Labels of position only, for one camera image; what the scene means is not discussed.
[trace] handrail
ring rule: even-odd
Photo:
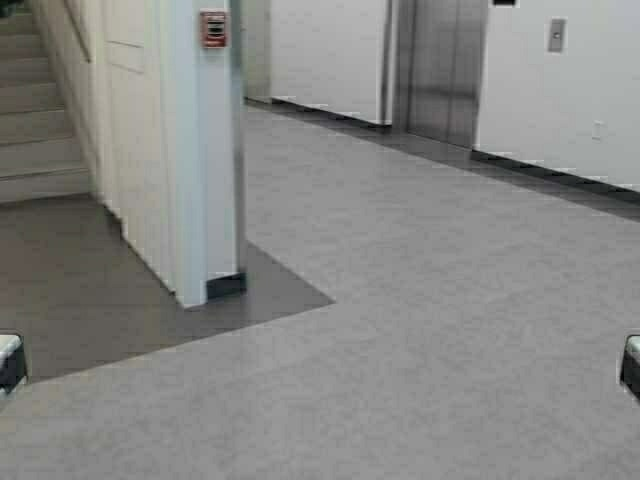
[[[73,7],[69,3],[69,0],[62,0],[62,4],[67,11],[67,15],[69,16],[69,20],[71,21],[71,26],[73,28],[73,33],[78,40],[78,44],[80,45],[80,49],[82,50],[82,54],[84,55],[84,59],[87,63],[91,63],[91,51],[89,50],[89,46],[85,41],[84,35],[82,33],[82,29],[80,28],[80,22],[78,21],[78,17],[73,11]]]

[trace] elevator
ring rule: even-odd
[[[400,3],[396,130],[473,146],[487,16],[487,0]]]

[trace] stainless steel elevator door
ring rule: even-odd
[[[410,133],[472,146],[486,18],[486,0],[415,0]]]

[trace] hallway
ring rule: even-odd
[[[632,478],[638,207],[310,116],[248,109],[249,239],[336,303],[29,386],[3,475]]]

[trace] dark gray floor section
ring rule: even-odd
[[[87,196],[0,207],[0,333],[23,335],[32,381],[332,303],[250,245],[245,295],[183,311],[113,227]]]

